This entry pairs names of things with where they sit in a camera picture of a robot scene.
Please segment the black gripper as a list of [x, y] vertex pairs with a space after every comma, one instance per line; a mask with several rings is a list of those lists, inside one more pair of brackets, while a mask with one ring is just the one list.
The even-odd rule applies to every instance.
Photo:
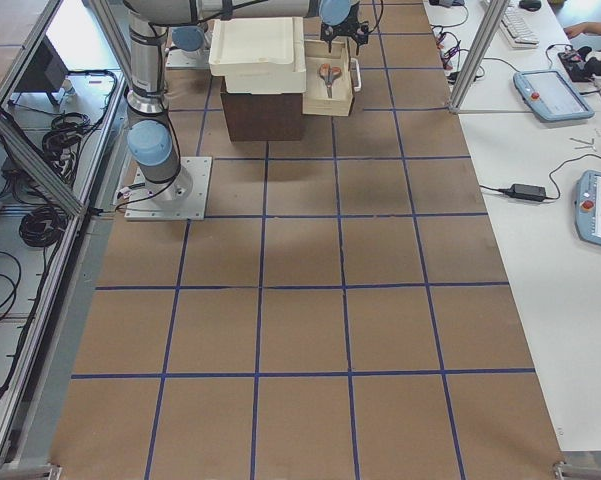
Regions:
[[320, 39], [327, 44], [328, 52], [332, 51], [332, 41], [337, 37], [348, 37], [356, 43], [356, 55], [360, 52], [363, 43], [368, 42], [369, 22], [360, 21], [356, 14], [347, 17], [343, 22], [337, 25], [328, 25], [321, 23]]

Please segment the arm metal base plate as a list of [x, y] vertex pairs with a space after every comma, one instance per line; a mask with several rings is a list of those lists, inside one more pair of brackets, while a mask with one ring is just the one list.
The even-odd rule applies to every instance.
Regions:
[[168, 49], [166, 67], [168, 69], [209, 69], [209, 51], [204, 53], [188, 54], [171, 45]]
[[175, 181], [159, 195], [149, 198], [161, 186], [147, 183], [137, 167], [134, 180], [144, 186], [130, 193], [129, 201], [137, 200], [137, 203], [125, 207], [125, 218], [129, 221], [203, 220], [211, 169], [211, 157], [182, 157]]

